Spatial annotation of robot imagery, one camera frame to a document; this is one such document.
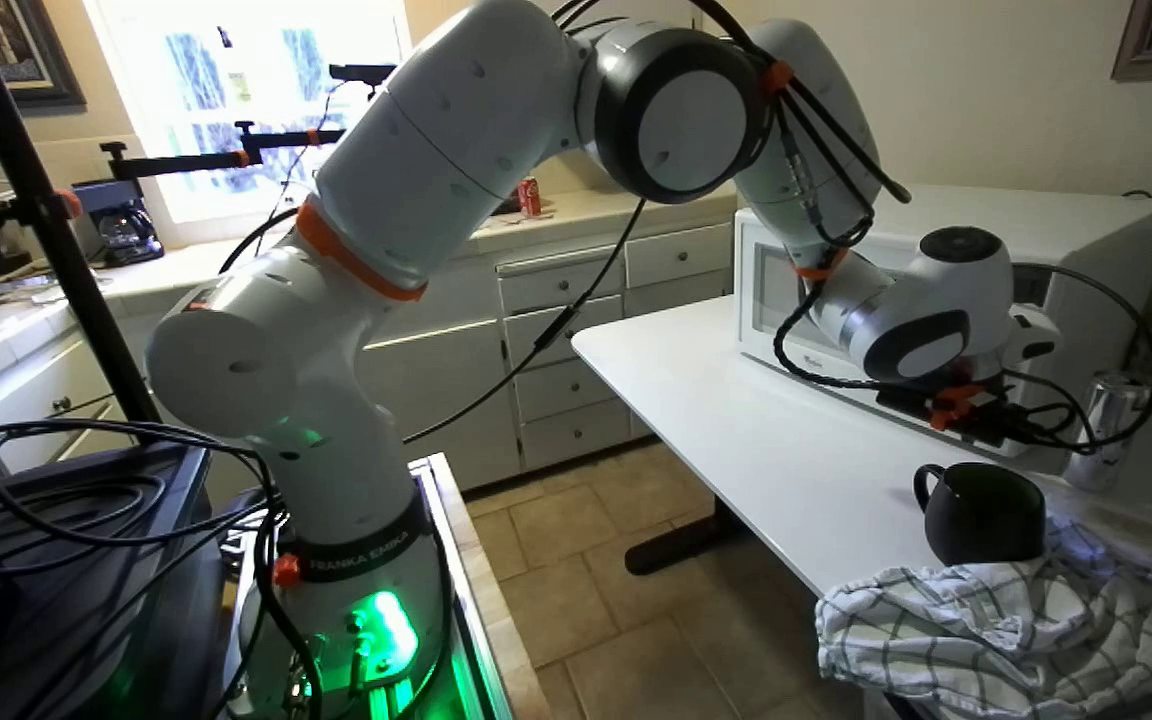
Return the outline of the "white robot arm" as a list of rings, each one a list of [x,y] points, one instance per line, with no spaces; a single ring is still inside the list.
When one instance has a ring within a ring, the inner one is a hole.
[[[997,234],[936,230],[906,281],[862,250],[892,179],[809,23],[619,18],[581,41],[531,0],[474,0],[385,80],[274,255],[204,283],[150,342],[156,400],[244,440],[290,507],[295,575],[262,582],[274,704],[359,706],[436,673],[444,560],[359,355],[569,149],[650,204],[737,186],[785,239],[823,338],[929,415],[997,396],[1032,342]]]

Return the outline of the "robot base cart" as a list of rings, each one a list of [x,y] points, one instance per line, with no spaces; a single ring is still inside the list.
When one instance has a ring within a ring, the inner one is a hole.
[[[548,720],[447,461],[407,471],[414,503],[331,582],[290,512],[257,519],[221,720]]]

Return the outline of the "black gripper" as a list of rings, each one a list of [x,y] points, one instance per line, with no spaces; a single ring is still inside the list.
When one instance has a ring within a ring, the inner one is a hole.
[[[1055,443],[1071,423],[1070,400],[1026,407],[1006,378],[974,378],[947,388],[879,388],[875,405],[932,431],[952,431],[987,446]]]

